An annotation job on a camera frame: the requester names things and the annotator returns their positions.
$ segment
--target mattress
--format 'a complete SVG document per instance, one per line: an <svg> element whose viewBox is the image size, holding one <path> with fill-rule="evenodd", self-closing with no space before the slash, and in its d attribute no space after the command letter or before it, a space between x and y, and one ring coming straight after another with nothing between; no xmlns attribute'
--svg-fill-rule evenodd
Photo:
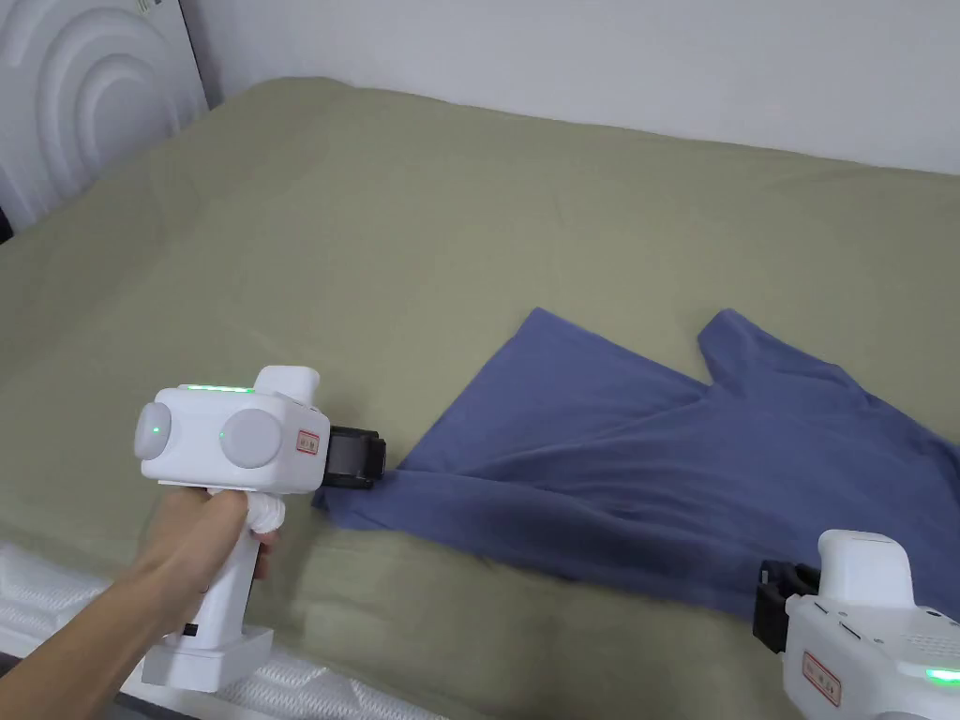
<svg viewBox="0 0 960 720"><path fill-rule="evenodd" d="M958 178L267 83L0 247L0 538L115 574L158 492L140 406L272 363L317 368L396 462L535 306L704 380L696 332L733 307L957 439L958 236ZM337 530L308 497L250 612L451 717L790 712L732 618Z"/></svg>

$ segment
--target blue t-shirt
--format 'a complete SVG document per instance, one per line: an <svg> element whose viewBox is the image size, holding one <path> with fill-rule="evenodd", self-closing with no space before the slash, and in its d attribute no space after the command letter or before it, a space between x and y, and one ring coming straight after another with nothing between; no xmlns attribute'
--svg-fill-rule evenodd
<svg viewBox="0 0 960 720"><path fill-rule="evenodd" d="M960 452L840 368L731 310L705 385L535 310L334 522L749 616L765 559L819 565L829 528L906 549L919 603L960 616Z"/></svg>

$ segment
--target black clip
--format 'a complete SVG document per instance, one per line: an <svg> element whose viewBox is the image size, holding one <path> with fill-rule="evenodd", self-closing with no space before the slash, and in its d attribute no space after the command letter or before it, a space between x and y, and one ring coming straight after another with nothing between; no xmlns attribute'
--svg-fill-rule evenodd
<svg viewBox="0 0 960 720"><path fill-rule="evenodd" d="M386 463L387 444L379 433L334 425L322 487L369 490L383 477Z"/></svg>
<svg viewBox="0 0 960 720"><path fill-rule="evenodd" d="M790 616L786 600L791 595L816 595L820 570L804 564L765 560L760 565L754 604L754 637L775 653L786 650Z"/></svg>

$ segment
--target white plastic casing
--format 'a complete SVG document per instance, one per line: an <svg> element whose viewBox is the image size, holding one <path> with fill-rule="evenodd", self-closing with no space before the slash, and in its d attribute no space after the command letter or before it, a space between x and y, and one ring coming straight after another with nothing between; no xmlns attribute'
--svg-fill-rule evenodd
<svg viewBox="0 0 960 720"><path fill-rule="evenodd" d="M960 670L960 626L913 604L903 548L833 530L820 550L827 593L786 601L783 685L794 705L808 720L960 718L960 684L926 675Z"/></svg>
<svg viewBox="0 0 960 720"><path fill-rule="evenodd" d="M187 385L161 390L137 424L134 451L149 458L141 463L143 474L165 485L211 490L315 491L324 480L330 439L330 421L312 404L319 382L309 368L271 366L252 392ZM263 501L251 499L251 511L265 506L261 521L282 521L281 501L257 499ZM257 524L250 516L248 522ZM273 631L243 625L258 549L246 530L192 623L148 651L144 683L215 692L267 661Z"/></svg>
<svg viewBox="0 0 960 720"><path fill-rule="evenodd" d="M156 402L170 409L170 437L141 471L164 485L224 490L313 492L324 478L330 421L312 405L274 393L161 390ZM261 410L280 427L280 448L261 468L233 464L221 447L220 433L241 410Z"/></svg>

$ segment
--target red label sticker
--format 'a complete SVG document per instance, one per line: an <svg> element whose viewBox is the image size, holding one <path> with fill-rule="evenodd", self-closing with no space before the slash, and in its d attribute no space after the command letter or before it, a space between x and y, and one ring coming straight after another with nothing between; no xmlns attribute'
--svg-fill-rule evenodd
<svg viewBox="0 0 960 720"><path fill-rule="evenodd" d="M320 436L301 430L297 434L297 452L305 452L310 455L316 455L320 452Z"/></svg>
<svg viewBox="0 0 960 720"><path fill-rule="evenodd" d="M804 652L804 677L820 690L821 695L840 707L840 679L807 652Z"/></svg>

